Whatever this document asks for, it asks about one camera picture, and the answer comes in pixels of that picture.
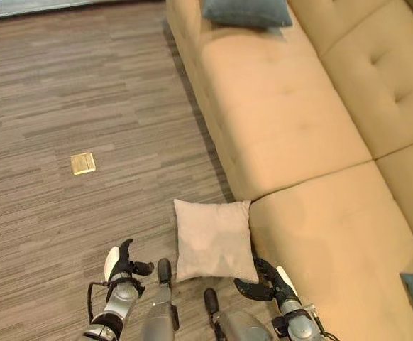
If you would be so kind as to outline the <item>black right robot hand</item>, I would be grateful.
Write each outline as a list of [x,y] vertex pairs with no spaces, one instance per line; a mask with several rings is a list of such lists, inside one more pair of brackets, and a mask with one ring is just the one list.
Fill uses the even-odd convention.
[[278,305],[285,301],[298,301],[299,296],[286,271],[281,266],[274,267],[268,261],[254,258],[258,282],[249,283],[239,278],[233,280],[238,292],[254,301],[276,300]]

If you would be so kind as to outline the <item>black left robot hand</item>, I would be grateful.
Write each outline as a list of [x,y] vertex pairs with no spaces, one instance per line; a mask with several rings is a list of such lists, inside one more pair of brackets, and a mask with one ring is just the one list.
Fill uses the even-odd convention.
[[152,262],[145,263],[133,261],[130,258],[129,247],[133,242],[133,238],[126,239],[118,247],[112,247],[107,254],[104,263],[104,279],[110,281],[113,276],[120,273],[126,273],[132,276],[149,276],[152,274],[154,264]]

